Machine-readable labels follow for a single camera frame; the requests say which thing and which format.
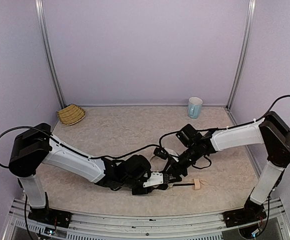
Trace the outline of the beige folding umbrella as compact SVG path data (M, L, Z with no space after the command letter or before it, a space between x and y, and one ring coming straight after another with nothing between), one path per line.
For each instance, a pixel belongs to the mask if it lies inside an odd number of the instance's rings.
M154 156L153 154L151 155L149 161L151 161L152 159L158 159L159 157L156 157ZM209 162L209 165L208 166L205 166L205 167L197 167L195 166L195 163L194 162L191 162L191 160L189 159L189 166L187 167L183 167L183 168L188 168L190 166L192 166L193 168L195 169L198 169L198 170L202 170L202 169L205 169L205 168L208 168L211 166L212 162L209 158L207 158L206 156L204 156L204 158ZM162 170L155 170L154 172L159 172L159 173L163 173L164 174L164 168ZM201 185L205 185L207 186L209 183L206 181L206 180L202 180L202 179L199 179L199 178L195 178L192 180L192 182L187 182L187 183L181 183L181 182L176 182L176 183L172 183L172 184L169 184L169 188L172 188L172 187L185 187L185 186L193 186L194 187L194 190L199 190L201 188Z

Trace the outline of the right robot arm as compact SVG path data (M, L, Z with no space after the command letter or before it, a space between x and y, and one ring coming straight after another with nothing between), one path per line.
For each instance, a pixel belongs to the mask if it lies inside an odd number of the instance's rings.
M201 157L230 148L264 144L268 162L246 202L252 205L260 206L265 202L290 164L290 128L274 111L248 124L211 128L205 134L187 124L176 132L176 137L187 149L175 160L171 159L169 167L163 171L176 179L185 177L188 167Z

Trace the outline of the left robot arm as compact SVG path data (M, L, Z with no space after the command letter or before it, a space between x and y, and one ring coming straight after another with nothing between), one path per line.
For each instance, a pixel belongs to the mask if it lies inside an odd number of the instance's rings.
M32 209L48 205L47 194L36 176L41 164L61 168L112 191L130 188L134 194L146 194L154 186L181 181L176 171L152 171L149 160L136 151L126 157L88 155L61 141L51 133L50 125L41 123L26 127L16 136L8 168L19 179Z

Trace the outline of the light blue mug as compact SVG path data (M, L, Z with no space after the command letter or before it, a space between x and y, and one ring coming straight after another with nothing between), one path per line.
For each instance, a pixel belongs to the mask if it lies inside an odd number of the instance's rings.
M199 97L190 97L188 99L188 117L197 119L200 115L203 101Z

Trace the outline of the yellow woven basket tray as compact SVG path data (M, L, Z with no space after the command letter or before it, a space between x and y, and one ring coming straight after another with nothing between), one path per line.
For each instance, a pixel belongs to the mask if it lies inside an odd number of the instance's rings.
M56 115L63 125L72 126L85 118L86 111L78 105L71 104L57 111Z

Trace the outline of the aluminium front rail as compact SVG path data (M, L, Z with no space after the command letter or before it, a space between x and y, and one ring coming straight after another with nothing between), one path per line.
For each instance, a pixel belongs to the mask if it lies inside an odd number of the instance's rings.
M232 221L220 211L171 216L123 216L73 211L55 225L29 219L29 205L15 199L2 240L290 240L279 199L265 203L253 222Z

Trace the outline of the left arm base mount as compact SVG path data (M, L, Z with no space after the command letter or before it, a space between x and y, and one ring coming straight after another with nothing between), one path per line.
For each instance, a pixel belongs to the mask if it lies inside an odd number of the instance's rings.
M72 213L50 208L47 192L45 192L45 201L46 204L43 208L30 207L28 218L39 223L53 225L54 227L69 228Z

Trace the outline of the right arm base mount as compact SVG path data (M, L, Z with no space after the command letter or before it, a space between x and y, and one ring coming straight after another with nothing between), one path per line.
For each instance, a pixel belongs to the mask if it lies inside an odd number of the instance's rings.
M243 208L225 211L223 217L226 227L230 228L265 219L267 214L263 203L257 204L248 197Z

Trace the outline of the right aluminium corner post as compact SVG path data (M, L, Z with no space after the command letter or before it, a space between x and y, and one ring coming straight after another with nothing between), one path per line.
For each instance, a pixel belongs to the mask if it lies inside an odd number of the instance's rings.
M244 34L243 34L242 46L240 50L240 55L238 59L235 76L234 76L233 85L232 85L230 95L229 95L227 105L226 105L226 108L228 111L231 111L233 108L233 104L234 104L234 101L238 92L239 84L241 81L243 68L244 68L244 64L245 64L245 60L246 60L247 52L248 52L249 40L250 40L250 36L252 32L252 25L253 25L253 20L254 20L254 15L255 15L256 2L257 2L256 0L248 1L248 11L247 11L246 24L245 24Z

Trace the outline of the aluminium corner post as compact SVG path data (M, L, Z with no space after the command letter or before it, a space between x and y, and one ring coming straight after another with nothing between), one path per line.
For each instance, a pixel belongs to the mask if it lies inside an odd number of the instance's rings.
M240 50L240 55L238 59L235 76L234 76L233 85L232 85L230 95L229 95L227 105L226 105L226 108L228 111L231 111L233 108L233 104L234 104L234 101L238 92L239 84L241 81L243 68L244 68L244 64L245 64L245 60L246 60L247 52L248 52L249 40L250 40L250 36L252 32L252 25L253 25L253 20L254 20L254 15L255 15L256 2L257 2L256 0L248 1L248 11L247 11L246 24L245 24L244 34L243 34L242 46Z
M50 72L51 76L51 81L56 93L56 98L58 100L58 103L60 107L63 109L66 107L66 102L65 98L63 96L61 86L58 80L58 76L56 73L56 68L52 56L52 51L51 51L51 46L49 43L49 37L48 37L48 30L47 30L47 24L46 24L46 19L44 15L44 6L43 6L43 1L42 0L36 0L35 1L35 8L36 8L36 14L37 14L37 19L38 19L38 24L42 36L42 42L43 42L43 49L45 52L46 60L47 60L47 65L48 69Z

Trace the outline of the left aluminium corner post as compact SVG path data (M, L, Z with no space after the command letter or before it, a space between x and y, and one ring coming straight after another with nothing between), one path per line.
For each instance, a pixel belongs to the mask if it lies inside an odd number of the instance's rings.
M37 14L37 19L38 19L38 24L42 36L42 42L43 42L43 49L45 52L46 60L47 60L47 65L48 69L50 72L51 76L51 81L56 93L56 98L58 100L58 103L60 107L63 109L66 107L66 102L65 98L63 96L61 86L58 80L58 76L56 73L56 68L52 56L52 51L51 51L51 46L49 43L49 37L48 37L48 30L47 30L47 24L46 24L46 19L44 15L44 6L43 6L43 1L42 0L36 0L35 1L35 8L36 8L36 14Z

